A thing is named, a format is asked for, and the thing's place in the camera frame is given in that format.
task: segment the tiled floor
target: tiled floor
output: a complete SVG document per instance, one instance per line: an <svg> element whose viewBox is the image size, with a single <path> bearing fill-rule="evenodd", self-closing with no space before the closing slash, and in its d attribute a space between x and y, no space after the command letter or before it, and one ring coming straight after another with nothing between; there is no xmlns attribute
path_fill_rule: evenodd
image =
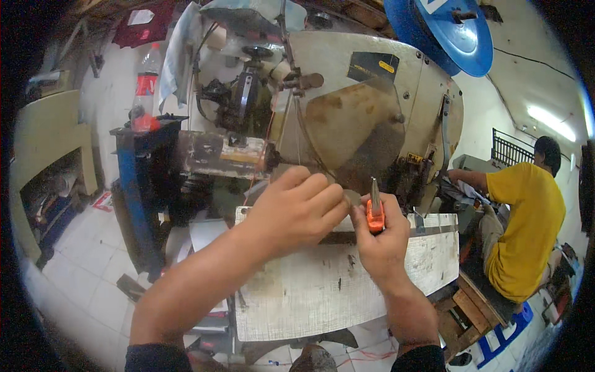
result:
<svg viewBox="0 0 595 372"><path fill-rule="evenodd" d="M113 212L87 208L68 226L42 273L28 260L23 261L23 271L31 298L44 316L53 320L98 365L109 370L124 370L134 304L115 283L126 273L145 288L150 284L146 273L138 275L132 266ZM481 368L481 372L509 372L522 358L525 347L543 332L542 297L538 294L529 302L534 312L532 322L504 352ZM389 371L399 345L389 337L386 319L379 318L350 330L358 341L358 349L321 343L334 357L339 372ZM190 344L194 339L185 337L184 341ZM475 344L468 351L473 356L470 365L447 366L447 369L477 371L477 364L483 360L481 350ZM282 346L266 354L251 369L288 371L300 353L300 349ZM224 354L216 355L216 359L228 361Z"/></svg>

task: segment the sleeve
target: sleeve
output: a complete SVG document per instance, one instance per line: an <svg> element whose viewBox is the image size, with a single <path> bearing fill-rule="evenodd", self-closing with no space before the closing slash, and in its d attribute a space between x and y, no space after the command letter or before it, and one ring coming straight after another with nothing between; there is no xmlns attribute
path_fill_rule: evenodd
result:
<svg viewBox="0 0 595 372"><path fill-rule="evenodd" d="M444 352L437 345L411 349L394 361L390 372L442 372L446 371Z"/></svg>
<svg viewBox="0 0 595 372"><path fill-rule="evenodd" d="M520 162L495 173L487 173L487 190L492 200L498 203L516 204L524 199L531 164Z"/></svg>
<svg viewBox="0 0 595 372"><path fill-rule="evenodd" d="M174 345L147 343L128 346L126 372L134 371L192 371L184 350Z"/></svg>

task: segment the man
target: man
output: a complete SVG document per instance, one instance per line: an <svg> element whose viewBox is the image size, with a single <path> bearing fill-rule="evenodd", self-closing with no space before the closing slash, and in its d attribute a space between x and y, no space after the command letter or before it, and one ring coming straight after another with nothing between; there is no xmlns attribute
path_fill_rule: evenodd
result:
<svg viewBox="0 0 595 372"><path fill-rule="evenodd" d="M537 289L556 242L566 208L554 177L560 170L560 146L543 136L535 143L533 164L522 162L496 173L454 169L458 180L511 206L504 232L492 207L480 221L484 272L504 297L523 303Z"/></svg>
<svg viewBox="0 0 595 372"><path fill-rule="evenodd" d="M350 213L361 263L384 295L389 327L399 341L401 356L392 370L443 371L437 313L405 273L409 221L393 195L381 194L386 229L371 235L364 210L368 200L364 196L362 205L351 208L341 186L329 185L324 175L310 175L305 167L287 170L244 222L172 267L145 293L132 319L126 370L190 371L182 342L186 331L265 262L316 245ZM333 370L330 354L312 345L290 371Z"/></svg>

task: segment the black sleeve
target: black sleeve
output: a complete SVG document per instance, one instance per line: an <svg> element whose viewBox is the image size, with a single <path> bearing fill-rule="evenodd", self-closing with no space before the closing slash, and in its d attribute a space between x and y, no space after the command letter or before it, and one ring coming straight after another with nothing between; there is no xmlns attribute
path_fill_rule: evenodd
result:
<svg viewBox="0 0 595 372"><path fill-rule="evenodd" d="M446 371L444 352L437 345L420 346L411 349L394 361L390 372L406 371Z"/></svg>
<svg viewBox="0 0 595 372"><path fill-rule="evenodd" d="M128 346L126 372L136 371L188 371L190 361L184 350L163 343Z"/></svg>

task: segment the metal railing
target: metal railing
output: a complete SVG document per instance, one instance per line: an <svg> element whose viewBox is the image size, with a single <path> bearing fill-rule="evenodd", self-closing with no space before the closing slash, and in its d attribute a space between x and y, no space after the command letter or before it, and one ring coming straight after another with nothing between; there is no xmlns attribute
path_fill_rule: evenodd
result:
<svg viewBox="0 0 595 372"><path fill-rule="evenodd" d="M523 147L515 145L514 143L502 138L502 135L514 139L519 142ZM519 140L516 137L501 132L495 128L492 128L492 147L491 147L491 158L498 160L507 166L511 167L520 162L533 162L533 149L534 147L529 143Z"/></svg>

